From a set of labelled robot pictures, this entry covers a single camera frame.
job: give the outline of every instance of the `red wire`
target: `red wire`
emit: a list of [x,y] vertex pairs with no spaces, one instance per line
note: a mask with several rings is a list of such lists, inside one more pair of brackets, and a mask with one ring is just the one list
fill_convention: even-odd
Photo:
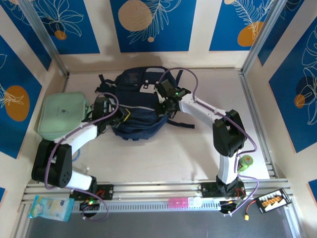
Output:
[[240,194],[239,194],[239,190],[236,188],[236,192],[237,192],[237,198],[240,197]]
[[249,205],[247,206],[247,209],[246,209],[246,214],[248,213],[248,210],[249,210],[249,207],[251,206],[251,204],[252,204],[252,203],[255,203],[255,202],[256,202],[256,201],[254,200],[254,201],[252,201],[252,202],[249,203]]
[[246,195],[246,192],[245,192],[245,191],[243,191],[242,189],[237,188],[237,190],[241,191],[241,192],[243,193],[243,195]]

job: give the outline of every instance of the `white leaf drawing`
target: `white leaf drawing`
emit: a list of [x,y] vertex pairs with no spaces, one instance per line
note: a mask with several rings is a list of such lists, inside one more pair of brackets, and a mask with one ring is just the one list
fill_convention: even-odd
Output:
[[[9,0],[1,0],[12,14],[25,24],[29,25],[20,7]],[[82,36],[82,31],[76,23],[84,19],[84,15],[69,10],[69,0],[34,0],[31,1],[35,11],[44,25],[48,25],[55,32],[60,30]]]
[[299,108],[308,105],[307,125],[314,125],[317,122],[317,26],[307,40],[302,56],[302,65],[304,66],[306,85],[299,94],[301,96],[297,97],[299,100],[295,103]]
[[279,16],[283,20],[285,20],[286,12],[287,11],[295,11],[299,7],[301,2],[302,2],[302,0],[288,0]]
[[259,32],[259,22],[267,15],[275,0],[262,0],[259,7],[255,7],[253,0],[235,0],[232,5],[235,6],[236,12],[243,19],[244,24],[252,29],[253,39]]
[[155,38],[160,31],[164,30],[165,25],[169,25],[168,13],[175,10],[182,0],[177,0],[177,3],[172,6],[172,2],[176,0],[146,0],[144,3],[150,9],[152,14],[151,24],[141,31],[130,31],[128,38],[131,38],[130,45],[141,40],[145,41],[149,37]]
[[[4,66],[7,55],[0,54],[0,69]],[[24,96],[15,97],[12,94],[6,92],[0,83],[0,108],[3,108],[6,104],[10,105],[11,102],[23,105],[21,101]]]

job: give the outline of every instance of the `metal profile bar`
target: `metal profile bar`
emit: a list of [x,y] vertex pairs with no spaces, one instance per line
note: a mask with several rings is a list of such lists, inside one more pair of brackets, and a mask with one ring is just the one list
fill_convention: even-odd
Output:
[[[114,185],[113,201],[167,201],[172,197],[202,197],[199,185],[202,181],[186,182],[186,183],[120,183]],[[252,180],[245,180],[245,191],[250,194],[257,183]],[[273,190],[284,188],[289,196],[293,193],[286,179],[264,179],[260,181],[260,188],[256,196],[267,194]],[[35,195],[46,197],[69,197],[69,189],[55,189],[54,191],[46,190],[43,184],[29,184],[25,189],[22,197],[22,204],[31,204]]]
[[306,230],[302,229],[301,223],[298,219],[295,206],[294,206],[294,199],[292,199],[292,204],[287,206],[285,209],[285,214],[289,223],[289,227],[292,232],[292,236],[294,238],[307,238]]
[[21,220],[24,213],[24,209],[25,204],[20,204],[10,238],[16,238],[18,230],[22,229]]
[[270,34],[274,24],[276,23],[280,13],[282,12],[287,0],[275,0],[274,4],[268,13],[263,26],[261,27],[258,36],[256,37],[249,54],[243,63],[242,74],[245,75],[252,66],[253,61],[257,58],[260,49]]
[[26,204],[22,206],[23,206],[23,210],[21,212],[20,217],[18,217],[19,219],[18,227],[16,227],[16,229],[13,230],[14,231],[13,238],[25,238],[29,224],[30,224],[30,219],[28,218],[28,215],[31,209],[31,204]]
[[269,147],[269,144],[267,143],[267,139],[264,133],[264,129],[262,126],[262,122],[259,117],[257,106],[254,102],[254,97],[251,93],[250,86],[248,84],[248,81],[246,80],[245,76],[243,74],[240,74],[240,81],[241,85],[245,94],[245,97],[247,99],[247,104],[251,113],[251,117],[253,120],[253,124],[256,129],[256,133],[260,142],[260,147],[262,149],[262,152],[264,154],[264,158],[267,162],[271,162],[272,169],[274,171],[274,175],[276,178],[278,178],[278,173],[276,172],[273,164],[273,156],[271,154],[271,149]]
[[49,56],[55,62],[60,73],[64,76],[67,76],[68,72],[59,56],[58,50],[55,47],[53,40],[50,38],[31,2],[29,0],[17,0],[17,2],[19,3],[21,11],[25,15],[26,19],[30,23],[38,38],[40,39]]
[[[173,209],[169,207],[169,203],[158,202],[114,202],[108,205],[109,212],[177,212],[177,211],[219,211],[221,210],[219,200],[202,201],[201,207],[188,207]],[[101,204],[100,208],[96,208],[87,213],[106,212],[106,207]],[[72,213],[81,213],[79,203],[75,203]]]

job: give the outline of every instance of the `plastic packet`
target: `plastic packet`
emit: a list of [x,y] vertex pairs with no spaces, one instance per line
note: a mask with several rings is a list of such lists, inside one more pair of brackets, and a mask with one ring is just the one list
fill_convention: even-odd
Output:
[[29,218],[44,217],[67,222],[74,205],[73,198],[47,198],[35,196]]

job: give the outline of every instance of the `floral line drawing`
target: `floral line drawing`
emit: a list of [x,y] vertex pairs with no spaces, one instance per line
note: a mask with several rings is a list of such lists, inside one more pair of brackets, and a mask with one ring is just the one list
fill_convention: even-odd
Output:
[[[30,25],[17,4],[12,0],[2,2],[17,19]],[[65,40],[67,32],[82,36],[82,31],[76,23],[83,21],[84,15],[69,10],[68,0],[33,0],[31,3],[50,35],[55,35],[59,40]]]
[[252,29],[253,40],[258,35],[259,23],[272,8],[273,3],[274,0],[268,0],[266,3],[262,0],[258,8],[254,6],[253,0],[234,0],[232,3],[236,7],[238,16],[245,21],[245,25]]
[[[0,69],[4,66],[7,55],[0,54]],[[23,105],[21,101],[23,96],[15,97],[12,94],[5,91],[0,83],[0,108],[3,108],[6,104],[10,105],[11,102]]]
[[238,44],[242,47],[250,47],[257,37],[264,18],[273,6],[275,0],[262,0],[259,7],[253,0],[224,0],[226,5],[232,5],[239,18],[242,18],[244,27],[238,35]]
[[303,72],[302,82],[305,86],[295,98],[295,106],[299,109],[308,106],[308,125],[317,122],[317,26],[310,34],[302,57]]
[[182,0],[128,0],[118,13],[121,25],[128,31],[130,45],[141,40],[153,42],[155,37],[169,25],[168,13],[175,10]]
[[295,11],[299,7],[301,2],[302,2],[302,0],[288,0],[279,16],[283,20],[285,20],[286,12],[287,11]]

